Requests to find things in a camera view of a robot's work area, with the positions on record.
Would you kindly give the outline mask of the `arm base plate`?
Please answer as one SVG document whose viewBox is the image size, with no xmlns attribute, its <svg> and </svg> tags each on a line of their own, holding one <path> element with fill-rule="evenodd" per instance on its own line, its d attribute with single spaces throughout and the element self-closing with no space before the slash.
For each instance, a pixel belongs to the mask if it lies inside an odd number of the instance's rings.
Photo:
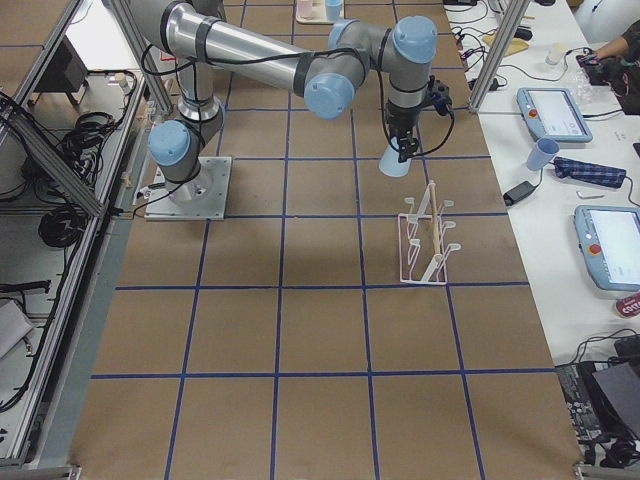
<svg viewBox="0 0 640 480">
<path fill-rule="evenodd" d="M 161 183 L 149 194 L 144 218 L 148 221 L 223 220 L 232 170 L 231 157 L 200 156 L 198 176 L 181 186 L 166 185 L 164 174 L 156 168 L 155 182 Z"/>
</svg>

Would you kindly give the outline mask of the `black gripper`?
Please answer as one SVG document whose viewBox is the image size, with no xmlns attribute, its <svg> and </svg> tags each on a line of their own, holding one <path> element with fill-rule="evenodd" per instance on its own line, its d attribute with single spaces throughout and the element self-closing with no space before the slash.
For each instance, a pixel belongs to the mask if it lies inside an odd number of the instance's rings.
<svg viewBox="0 0 640 480">
<path fill-rule="evenodd" d="M 392 162 L 404 163 L 405 159 L 413 158 L 418 152 L 419 141 L 414 130 L 421 110 L 421 106 L 401 107 L 391 100 L 386 102 L 386 124 L 391 137 L 389 156 Z"/>
</svg>

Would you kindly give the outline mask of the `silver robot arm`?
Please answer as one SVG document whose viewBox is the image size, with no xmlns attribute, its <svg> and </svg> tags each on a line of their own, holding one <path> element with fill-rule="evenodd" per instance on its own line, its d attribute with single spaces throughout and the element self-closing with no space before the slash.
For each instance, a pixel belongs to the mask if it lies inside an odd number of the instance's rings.
<svg viewBox="0 0 640 480">
<path fill-rule="evenodd" d="M 198 67 L 220 67 L 290 91 L 323 119 L 350 107 L 369 72 L 387 73 L 382 124 L 388 146 L 378 168 L 389 177 L 406 175 L 422 153 L 414 135 L 421 111 L 449 111 L 448 89 L 431 73 L 437 29 L 423 16 L 392 28 L 339 19 L 327 49 L 309 51 L 207 16 L 190 1 L 133 1 L 130 8 L 151 45 Z"/>
</svg>

